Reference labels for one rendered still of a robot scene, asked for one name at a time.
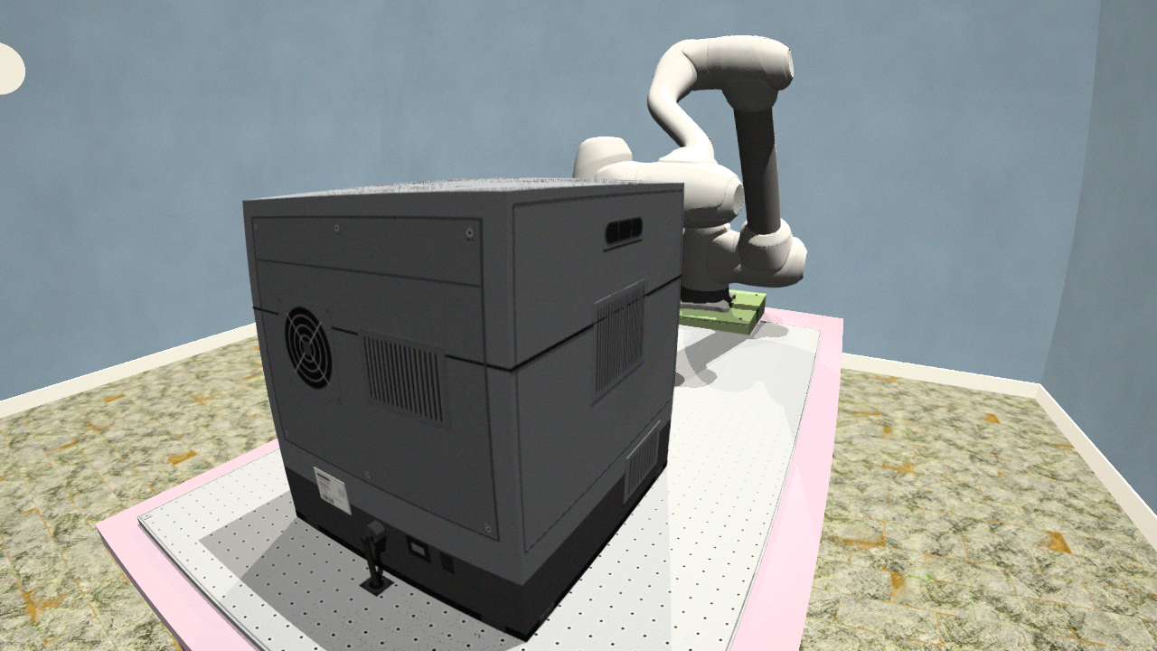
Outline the dark grey instrument cabinet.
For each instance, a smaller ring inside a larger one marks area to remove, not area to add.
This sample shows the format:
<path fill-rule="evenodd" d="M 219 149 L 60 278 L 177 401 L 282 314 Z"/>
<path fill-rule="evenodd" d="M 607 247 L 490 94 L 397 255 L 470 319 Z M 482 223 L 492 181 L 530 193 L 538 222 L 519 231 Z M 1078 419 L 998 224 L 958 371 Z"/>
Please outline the dark grey instrument cabinet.
<path fill-rule="evenodd" d="M 683 183 L 489 180 L 242 205 L 295 515 L 528 642 L 668 467 Z"/>

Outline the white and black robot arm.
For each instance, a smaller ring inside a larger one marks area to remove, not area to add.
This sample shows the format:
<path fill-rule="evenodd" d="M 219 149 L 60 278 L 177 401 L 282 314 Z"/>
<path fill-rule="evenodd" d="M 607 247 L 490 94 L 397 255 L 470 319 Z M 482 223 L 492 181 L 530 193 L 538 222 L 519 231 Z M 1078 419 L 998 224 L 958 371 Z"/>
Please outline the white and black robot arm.
<path fill-rule="evenodd" d="M 783 42 L 677 42 L 654 71 L 647 106 L 681 148 L 657 164 L 639 164 L 621 136 L 591 136 L 578 146 L 573 178 L 683 183 L 681 308 L 728 313 L 736 299 L 730 283 L 783 288 L 804 278 L 806 247 L 781 219 L 772 109 L 793 77 L 793 53 Z M 677 106 L 692 90 L 722 90 L 734 108 L 743 186 L 714 160 L 710 138 Z M 743 197 L 747 222 L 736 234 L 729 222 Z"/>

